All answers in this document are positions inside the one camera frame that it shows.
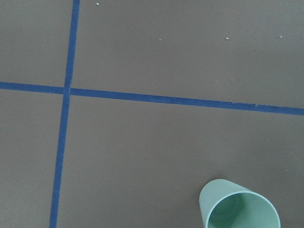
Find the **brown paper table cover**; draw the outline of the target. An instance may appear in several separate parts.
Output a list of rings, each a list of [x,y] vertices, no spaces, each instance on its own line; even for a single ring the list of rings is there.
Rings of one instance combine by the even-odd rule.
[[[1,1],[1,227],[201,228],[214,179],[303,227],[303,1]]]

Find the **mint green cup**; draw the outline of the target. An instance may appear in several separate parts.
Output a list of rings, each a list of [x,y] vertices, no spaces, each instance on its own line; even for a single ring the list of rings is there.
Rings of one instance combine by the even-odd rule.
[[[205,228],[279,228],[273,204],[264,196],[225,179],[208,182],[199,195]]]

